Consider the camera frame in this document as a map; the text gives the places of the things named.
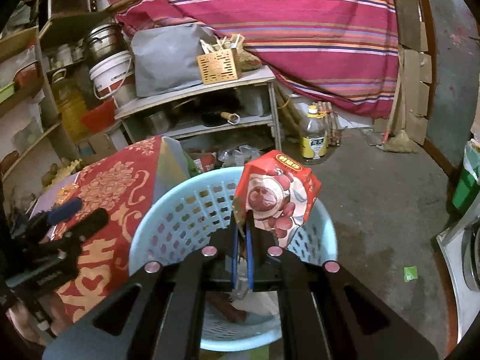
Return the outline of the red snack carton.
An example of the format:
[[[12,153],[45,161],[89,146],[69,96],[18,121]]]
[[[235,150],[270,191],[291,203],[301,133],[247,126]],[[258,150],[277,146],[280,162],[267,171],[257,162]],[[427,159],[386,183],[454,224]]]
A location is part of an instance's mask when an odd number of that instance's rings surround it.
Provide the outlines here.
[[[310,168],[271,150],[244,166],[233,198],[233,215],[241,227],[252,212],[256,228],[273,233],[285,248],[307,222],[320,189],[320,180]]]

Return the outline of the purple table mat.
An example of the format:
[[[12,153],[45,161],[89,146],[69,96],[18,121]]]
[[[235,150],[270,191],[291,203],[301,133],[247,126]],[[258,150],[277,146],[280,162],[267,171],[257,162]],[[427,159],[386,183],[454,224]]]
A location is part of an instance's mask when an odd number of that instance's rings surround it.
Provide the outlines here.
[[[66,178],[56,182],[47,189],[33,206],[30,218],[42,211],[49,211],[55,206],[60,206],[72,198],[78,189],[77,178],[79,172],[69,175]]]

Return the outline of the yellow egg tray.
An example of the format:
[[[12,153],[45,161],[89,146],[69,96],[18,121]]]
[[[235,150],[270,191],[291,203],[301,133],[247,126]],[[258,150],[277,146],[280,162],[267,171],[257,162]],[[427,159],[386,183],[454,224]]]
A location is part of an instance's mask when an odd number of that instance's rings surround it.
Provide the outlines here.
[[[66,177],[79,172],[83,168],[81,159],[70,160],[61,158],[61,164],[53,163],[50,165],[49,171],[41,178],[41,184],[44,189],[48,189],[65,179]]]

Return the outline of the red gold patterned cloth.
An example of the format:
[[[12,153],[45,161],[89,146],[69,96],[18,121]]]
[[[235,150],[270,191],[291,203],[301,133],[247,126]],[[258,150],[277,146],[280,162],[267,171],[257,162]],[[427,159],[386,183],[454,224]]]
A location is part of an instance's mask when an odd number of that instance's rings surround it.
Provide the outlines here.
[[[86,166],[56,197],[79,197],[81,210],[50,231],[56,241],[98,208],[108,224],[89,238],[78,258],[79,275],[57,291],[67,317],[76,322],[128,279],[128,255],[137,226],[151,206],[190,178],[179,141],[154,136]]]

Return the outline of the light blue plastic basket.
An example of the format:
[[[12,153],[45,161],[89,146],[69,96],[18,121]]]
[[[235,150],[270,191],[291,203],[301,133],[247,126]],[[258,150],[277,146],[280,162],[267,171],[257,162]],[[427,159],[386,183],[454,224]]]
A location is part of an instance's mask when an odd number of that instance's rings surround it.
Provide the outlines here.
[[[230,223],[233,195],[241,175],[240,166],[214,170],[166,192],[137,226],[128,255],[128,273],[133,275],[152,260],[163,266],[179,263],[207,245],[214,231]],[[288,249],[315,265],[337,258],[335,227],[321,201],[316,201]],[[280,339],[279,316],[250,315],[246,322],[232,323],[213,307],[205,308],[201,337],[204,350],[252,350]]]

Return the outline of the red plastic basket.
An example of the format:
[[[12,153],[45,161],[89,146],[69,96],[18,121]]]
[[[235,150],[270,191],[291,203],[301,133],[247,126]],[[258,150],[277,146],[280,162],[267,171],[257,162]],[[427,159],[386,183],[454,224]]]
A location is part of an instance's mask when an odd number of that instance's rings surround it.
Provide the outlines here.
[[[86,112],[81,118],[81,123],[92,134],[100,133],[115,122],[116,105],[112,99],[106,100],[93,110]]]

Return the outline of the yellow oil jug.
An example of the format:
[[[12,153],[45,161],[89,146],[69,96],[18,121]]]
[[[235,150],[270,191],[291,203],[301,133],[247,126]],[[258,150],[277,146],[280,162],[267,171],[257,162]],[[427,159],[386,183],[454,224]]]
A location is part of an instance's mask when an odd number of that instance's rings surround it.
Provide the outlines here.
[[[73,142],[86,138],[89,130],[81,118],[88,108],[78,84],[67,77],[66,68],[58,69],[52,75],[51,89],[67,135]]]

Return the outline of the white plastic bucket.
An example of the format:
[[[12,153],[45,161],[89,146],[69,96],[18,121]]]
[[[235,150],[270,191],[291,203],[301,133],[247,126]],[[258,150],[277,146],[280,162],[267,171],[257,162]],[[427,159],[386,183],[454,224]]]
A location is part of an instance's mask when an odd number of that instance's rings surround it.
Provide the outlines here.
[[[95,64],[89,70],[89,79],[100,101],[113,97],[123,105],[136,97],[134,57],[128,50]]]

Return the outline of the metal cooking pot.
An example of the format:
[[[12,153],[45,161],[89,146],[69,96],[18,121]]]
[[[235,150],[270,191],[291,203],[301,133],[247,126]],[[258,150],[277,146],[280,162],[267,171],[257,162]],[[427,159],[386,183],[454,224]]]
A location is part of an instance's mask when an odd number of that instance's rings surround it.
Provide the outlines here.
[[[119,24],[103,24],[93,28],[84,39],[85,60],[90,67],[125,51],[125,39]]]

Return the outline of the straw broom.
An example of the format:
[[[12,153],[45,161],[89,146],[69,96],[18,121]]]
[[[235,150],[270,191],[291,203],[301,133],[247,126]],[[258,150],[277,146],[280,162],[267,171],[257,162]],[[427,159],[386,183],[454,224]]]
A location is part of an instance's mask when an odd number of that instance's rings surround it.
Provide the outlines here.
[[[397,154],[414,154],[418,151],[417,144],[412,141],[405,130],[405,122],[402,124],[402,127],[398,133],[391,137],[391,132],[394,124],[394,118],[396,111],[398,111],[398,103],[400,100],[400,90],[401,90],[401,67],[399,67],[397,82],[394,92],[394,101],[392,104],[391,112],[387,121],[385,132],[383,133],[381,143],[377,145],[377,148],[384,152],[391,152]]]

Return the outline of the grey fabric cover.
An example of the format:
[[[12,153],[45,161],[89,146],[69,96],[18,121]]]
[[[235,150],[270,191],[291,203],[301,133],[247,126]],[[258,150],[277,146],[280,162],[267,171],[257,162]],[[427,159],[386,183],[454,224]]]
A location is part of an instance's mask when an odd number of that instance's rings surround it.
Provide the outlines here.
[[[141,30],[130,43],[134,55],[137,96],[146,98],[202,84],[197,57],[201,42],[214,43],[212,30],[178,24]]]

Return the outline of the green bin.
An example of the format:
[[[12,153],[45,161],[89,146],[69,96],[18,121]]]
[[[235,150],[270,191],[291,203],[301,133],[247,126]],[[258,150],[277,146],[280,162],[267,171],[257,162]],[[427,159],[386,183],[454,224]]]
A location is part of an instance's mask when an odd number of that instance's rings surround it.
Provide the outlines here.
[[[470,139],[465,144],[463,166],[452,205],[464,215],[479,194],[479,142]]]

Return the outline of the grey low shelf table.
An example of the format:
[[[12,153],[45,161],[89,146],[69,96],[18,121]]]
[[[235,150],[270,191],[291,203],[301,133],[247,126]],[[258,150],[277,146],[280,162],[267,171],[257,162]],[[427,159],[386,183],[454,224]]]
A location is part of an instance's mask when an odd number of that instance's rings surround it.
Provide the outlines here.
[[[115,112],[115,120],[133,142],[153,135],[181,140],[266,126],[281,150],[274,84],[272,70],[263,66],[237,80],[134,99]]]

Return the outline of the yellow utensil holder box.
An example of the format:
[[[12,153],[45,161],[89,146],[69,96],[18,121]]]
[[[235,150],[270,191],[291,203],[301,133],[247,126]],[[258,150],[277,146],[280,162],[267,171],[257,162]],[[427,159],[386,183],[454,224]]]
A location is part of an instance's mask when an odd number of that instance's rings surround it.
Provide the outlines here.
[[[242,77],[238,46],[243,39],[241,34],[234,34],[230,37],[216,38],[216,43],[199,40],[203,54],[197,57],[197,64],[205,85],[238,80]]]

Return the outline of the striped pink curtain cloth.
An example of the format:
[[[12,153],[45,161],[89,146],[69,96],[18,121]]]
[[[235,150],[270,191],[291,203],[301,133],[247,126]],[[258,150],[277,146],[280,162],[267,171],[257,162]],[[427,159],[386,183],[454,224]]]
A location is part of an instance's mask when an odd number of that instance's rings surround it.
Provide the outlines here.
[[[128,35],[196,23],[245,49],[298,94],[358,116],[386,118],[398,72],[394,0],[133,0]]]

